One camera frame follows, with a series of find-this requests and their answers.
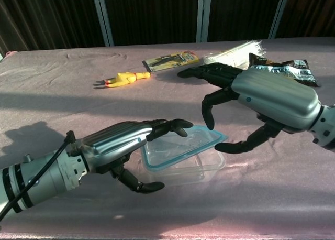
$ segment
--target clear plastic box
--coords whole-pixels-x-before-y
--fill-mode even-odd
[[[146,179],[166,186],[206,182],[225,166],[222,153],[214,145],[228,137],[205,126],[186,129],[182,138],[168,133],[142,148]]]

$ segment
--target silver robotic forearm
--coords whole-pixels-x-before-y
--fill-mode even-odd
[[[280,131],[289,134],[308,131],[313,142],[335,152],[335,108],[322,105],[315,90],[295,80],[256,68],[245,71],[221,63],[188,68],[181,78],[196,77],[221,88],[205,96],[202,114],[209,129],[214,128],[213,105],[237,100],[254,110],[265,122],[246,141],[219,143],[216,149],[229,154],[253,150],[275,138]]]
[[[98,131],[81,139],[79,145],[71,144],[71,150],[64,150],[51,167],[13,203],[6,216],[31,208],[56,195],[78,187],[87,173],[111,175],[138,193],[151,193],[164,188],[160,182],[142,183],[124,168],[130,154],[168,132],[186,137],[183,128],[193,124],[182,119],[166,121],[159,119],[144,122],[123,122]],[[54,156],[51,152],[36,159],[24,156],[24,162],[0,170],[0,211],[15,198],[46,163]]]

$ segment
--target rubber chicken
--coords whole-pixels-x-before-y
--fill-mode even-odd
[[[105,85],[107,87],[119,87],[125,84],[132,84],[136,80],[147,79],[149,77],[150,77],[149,72],[143,72],[143,73],[123,72],[118,73],[116,78],[106,79]]]

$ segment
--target black cable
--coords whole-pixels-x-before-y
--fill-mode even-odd
[[[66,149],[69,143],[75,141],[74,134],[72,131],[67,132],[66,138],[62,146],[57,150],[57,152],[51,157],[51,159],[44,165],[44,167],[35,175],[35,177],[25,186],[24,189],[11,201],[9,201],[6,206],[0,212],[0,221],[7,215],[7,213],[13,208],[13,205],[17,203],[23,196],[24,193],[28,192],[29,189],[34,186],[34,184],[43,176],[45,172],[51,167],[51,165],[57,160],[60,154]]]

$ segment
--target black package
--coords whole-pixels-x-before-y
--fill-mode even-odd
[[[307,60],[291,60],[277,63],[270,59],[250,53],[249,68],[257,68],[275,74],[280,74],[307,86],[320,86],[314,75],[311,73]]]

